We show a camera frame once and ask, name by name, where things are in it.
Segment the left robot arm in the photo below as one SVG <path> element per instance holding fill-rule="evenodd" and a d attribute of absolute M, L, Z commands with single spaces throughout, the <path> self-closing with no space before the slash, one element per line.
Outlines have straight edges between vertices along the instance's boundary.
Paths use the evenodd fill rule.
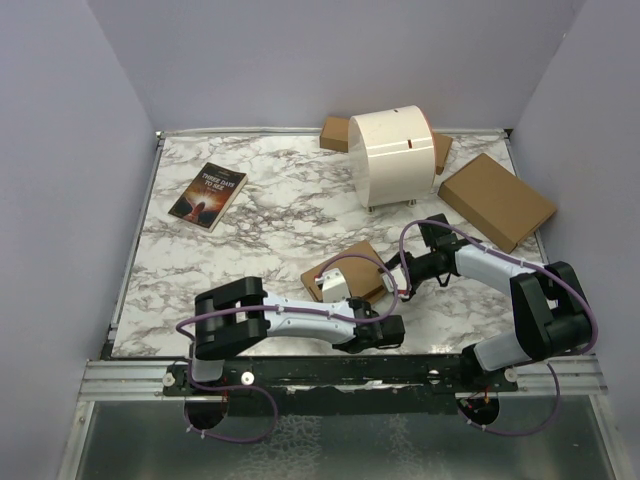
<path fill-rule="evenodd" d="M 315 339 L 348 354 L 402 344 L 402 317 L 380 320 L 368 301 L 351 294 L 339 270 L 325 272 L 316 284 L 321 288 L 321 303 L 270 293 L 259 277 L 245 277 L 197 295 L 192 364 L 186 372 L 189 386 L 202 395 L 214 392 L 223 377 L 224 362 L 266 338 Z"/>

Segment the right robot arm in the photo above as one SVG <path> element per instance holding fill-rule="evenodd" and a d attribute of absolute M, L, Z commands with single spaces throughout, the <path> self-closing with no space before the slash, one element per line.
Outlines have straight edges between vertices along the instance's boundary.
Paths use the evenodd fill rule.
<path fill-rule="evenodd" d="M 404 248 L 379 269 L 387 290 L 404 302 L 427 280 L 446 287 L 451 277 L 483 283 L 511 300 L 511 330 L 469 345 L 460 354 L 459 378 L 469 390 L 491 384 L 496 371 L 582 354 L 596 343 L 595 315 L 573 267 L 540 264 L 497 251 L 452 226 L 443 214 L 411 223 L 419 227 L 428 252 L 415 257 Z"/>

